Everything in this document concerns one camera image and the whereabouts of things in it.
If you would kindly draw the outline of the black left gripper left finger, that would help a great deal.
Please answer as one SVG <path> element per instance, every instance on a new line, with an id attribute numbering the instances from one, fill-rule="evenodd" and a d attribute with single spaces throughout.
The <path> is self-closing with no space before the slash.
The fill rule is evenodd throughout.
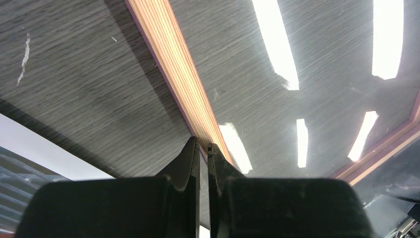
<path id="1" fill-rule="evenodd" d="M 190 137 L 153 177 L 55 182 L 26 208 L 17 238 L 196 238 L 200 145 Z"/>

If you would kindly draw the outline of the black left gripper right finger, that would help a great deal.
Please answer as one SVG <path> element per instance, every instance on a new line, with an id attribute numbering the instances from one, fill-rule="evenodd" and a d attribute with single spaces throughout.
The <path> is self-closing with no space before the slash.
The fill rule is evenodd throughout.
<path id="1" fill-rule="evenodd" d="M 247 178 L 208 146 L 213 238 L 371 238 L 348 183 L 330 178 Z"/>

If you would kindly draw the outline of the pink wooden picture frame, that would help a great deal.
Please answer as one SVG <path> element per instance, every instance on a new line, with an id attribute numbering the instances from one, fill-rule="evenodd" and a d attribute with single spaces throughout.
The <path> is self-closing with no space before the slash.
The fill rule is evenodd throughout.
<path id="1" fill-rule="evenodd" d="M 226 146 L 170 3 L 171 0 L 129 0 L 127 5 L 188 126 L 201 139 L 203 149 L 209 143 L 217 144 L 227 162 L 243 173 Z"/>

